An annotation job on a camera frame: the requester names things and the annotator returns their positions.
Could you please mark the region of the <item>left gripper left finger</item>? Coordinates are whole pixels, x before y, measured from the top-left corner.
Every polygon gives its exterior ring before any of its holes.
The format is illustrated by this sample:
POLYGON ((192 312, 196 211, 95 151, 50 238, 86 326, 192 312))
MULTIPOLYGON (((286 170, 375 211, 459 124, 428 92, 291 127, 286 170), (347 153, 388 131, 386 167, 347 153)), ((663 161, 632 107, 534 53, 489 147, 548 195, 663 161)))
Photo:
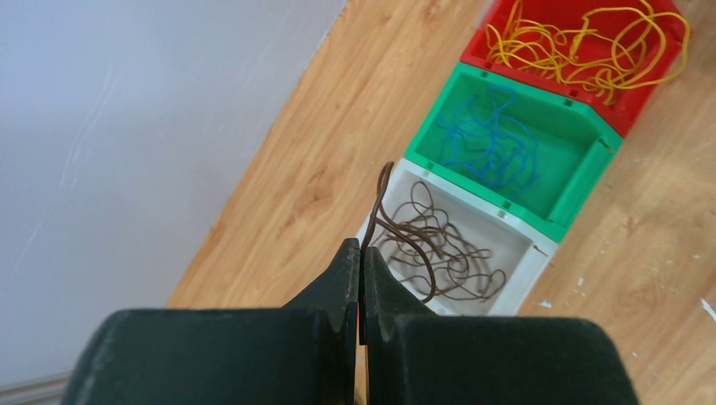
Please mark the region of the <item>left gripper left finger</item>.
POLYGON ((360 244, 343 240, 328 267, 282 307, 314 315, 312 359, 320 404, 355 402, 360 244))

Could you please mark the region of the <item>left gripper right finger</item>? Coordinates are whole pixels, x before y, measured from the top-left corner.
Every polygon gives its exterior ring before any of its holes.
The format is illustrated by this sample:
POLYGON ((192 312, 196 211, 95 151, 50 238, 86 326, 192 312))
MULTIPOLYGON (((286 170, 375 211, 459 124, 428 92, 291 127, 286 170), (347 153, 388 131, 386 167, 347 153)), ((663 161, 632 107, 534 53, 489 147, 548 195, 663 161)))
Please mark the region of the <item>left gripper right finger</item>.
POLYGON ((439 317, 388 269, 379 250, 362 259, 362 342, 370 404, 438 404, 439 317))

